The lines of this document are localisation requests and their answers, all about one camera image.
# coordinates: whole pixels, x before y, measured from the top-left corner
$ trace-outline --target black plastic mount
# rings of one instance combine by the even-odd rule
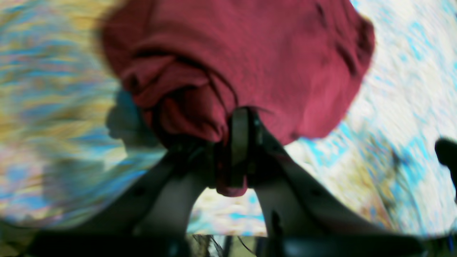
[[[42,231],[36,257],[190,256],[185,242],[192,207],[214,187],[221,144],[180,136],[165,157],[115,202],[70,230]],[[231,119],[230,184],[247,176],[265,218],[265,257],[424,256],[414,237],[377,227],[341,204],[297,165],[254,111]]]

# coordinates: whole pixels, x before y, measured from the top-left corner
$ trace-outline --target colorful patterned background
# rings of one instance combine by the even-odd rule
[[[287,146],[360,215],[404,233],[449,231],[454,187],[433,151],[457,139],[457,4],[353,0],[375,24],[372,68],[347,118],[325,139]],[[67,226],[110,203],[165,150],[104,66],[97,28],[118,0],[2,0],[0,216]],[[207,190],[188,231],[265,235],[253,191]]]

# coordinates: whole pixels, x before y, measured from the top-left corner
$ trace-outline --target blurred background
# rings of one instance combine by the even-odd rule
[[[420,237],[451,236],[455,189],[433,147],[441,136],[457,139],[457,2],[352,3],[375,25],[372,67],[338,128],[286,149],[371,222]],[[35,228],[87,219],[165,153],[100,52],[99,26],[120,6],[120,0],[2,0],[0,256],[16,255]],[[251,190],[224,198],[208,189],[188,232],[203,252],[196,256],[222,256],[217,250],[228,245],[248,256],[257,244],[252,237],[266,236]],[[450,241],[433,247],[452,249]]]

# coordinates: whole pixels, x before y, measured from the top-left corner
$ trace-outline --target red cloth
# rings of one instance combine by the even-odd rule
[[[107,60],[145,121],[158,115],[167,133],[210,141],[227,138],[237,107],[255,107],[284,145],[328,135],[374,45],[349,0],[130,0],[102,29]],[[245,192],[223,185],[227,196]]]

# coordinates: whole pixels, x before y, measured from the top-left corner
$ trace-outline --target crumpled red fabric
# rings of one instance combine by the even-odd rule
[[[219,142],[233,110],[252,107],[284,145],[338,125],[375,46],[349,0],[130,0],[101,39],[153,130],[154,116],[167,135]]]

